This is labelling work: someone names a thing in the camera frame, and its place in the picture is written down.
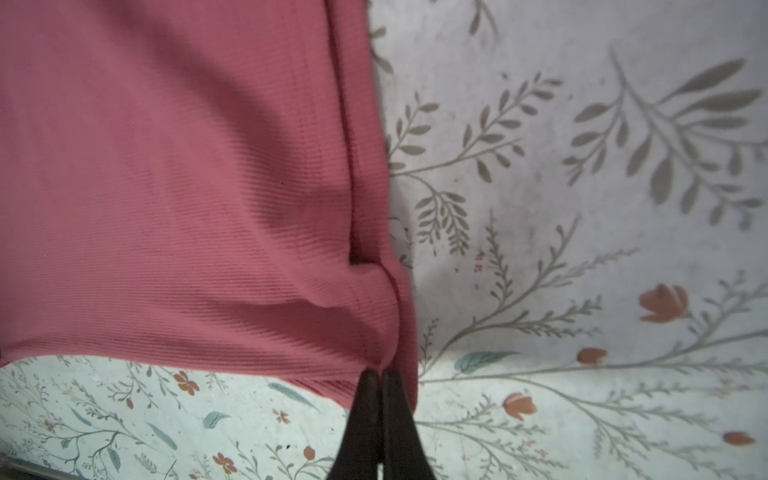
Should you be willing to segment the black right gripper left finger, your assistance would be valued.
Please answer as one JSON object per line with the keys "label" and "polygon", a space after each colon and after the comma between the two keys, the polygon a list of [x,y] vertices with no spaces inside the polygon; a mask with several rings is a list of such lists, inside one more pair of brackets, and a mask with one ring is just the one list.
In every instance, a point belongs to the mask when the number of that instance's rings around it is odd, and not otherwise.
{"label": "black right gripper left finger", "polygon": [[383,445],[381,387],[378,372],[365,370],[359,377],[342,442],[328,480],[378,478]]}

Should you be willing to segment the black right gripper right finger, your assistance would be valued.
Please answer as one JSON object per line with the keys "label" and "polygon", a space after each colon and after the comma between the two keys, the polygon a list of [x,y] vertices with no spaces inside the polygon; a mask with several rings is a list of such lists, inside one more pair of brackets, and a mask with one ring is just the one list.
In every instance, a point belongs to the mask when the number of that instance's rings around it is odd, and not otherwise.
{"label": "black right gripper right finger", "polygon": [[424,453],[404,382],[389,370],[381,381],[382,464],[387,480],[435,480]]}

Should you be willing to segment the maroon tank top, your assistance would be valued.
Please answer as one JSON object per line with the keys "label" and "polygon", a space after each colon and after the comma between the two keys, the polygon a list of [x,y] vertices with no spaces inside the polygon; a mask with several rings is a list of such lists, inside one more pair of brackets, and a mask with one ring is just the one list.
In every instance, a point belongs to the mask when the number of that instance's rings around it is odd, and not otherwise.
{"label": "maroon tank top", "polygon": [[417,398],[361,1],[1,5],[1,361]]}

